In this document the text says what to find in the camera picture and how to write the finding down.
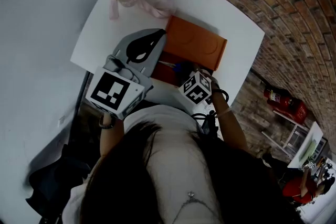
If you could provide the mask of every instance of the fire extinguisher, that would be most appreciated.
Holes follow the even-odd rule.
[[[292,104],[292,96],[289,94],[281,94],[283,90],[273,88],[273,89],[265,89],[264,96],[269,100],[279,103],[282,108],[287,108]]]

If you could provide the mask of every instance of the pink ribbon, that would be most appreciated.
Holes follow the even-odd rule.
[[[141,9],[156,18],[169,18],[176,10],[174,0],[156,0],[154,5],[149,4],[146,0],[136,0],[136,2]],[[118,19],[118,0],[110,1],[109,17],[110,20]]]

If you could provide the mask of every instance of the person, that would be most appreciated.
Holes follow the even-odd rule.
[[[224,141],[166,105],[103,129],[101,158],[71,190],[63,223],[303,223],[249,154],[223,95],[213,91],[212,101]],[[112,120],[106,113],[103,126]]]
[[[262,158],[272,167],[276,177],[285,181],[282,194],[295,201],[297,206],[308,204],[319,195],[326,194],[335,182],[334,177],[322,181],[324,168],[315,183],[311,178],[310,168],[305,167],[303,173],[298,169],[287,168],[287,163],[273,158],[269,151]]]

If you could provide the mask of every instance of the white cube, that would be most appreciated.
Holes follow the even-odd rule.
[[[144,99],[144,86],[98,67],[86,99],[97,108],[122,120]]]
[[[193,105],[197,105],[211,96],[211,80],[198,71],[178,90]]]

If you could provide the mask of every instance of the white t-shirt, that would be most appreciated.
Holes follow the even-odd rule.
[[[196,131],[196,121],[181,110],[156,105],[129,115],[124,120],[125,133],[142,121],[151,121],[162,127],[155,136],[152,151],[155,154],[150,157],[147,169],[157,189],[159,211],[164,223],[173,222],[181,206],[189,199],[190,191],[212,212],[202,204],[188,204],[175,223],[220,223],[217,199],[203,154],[189,135],[189,132]],[[62,214],[64,224],[79,223],[86,184],[71,190]]]

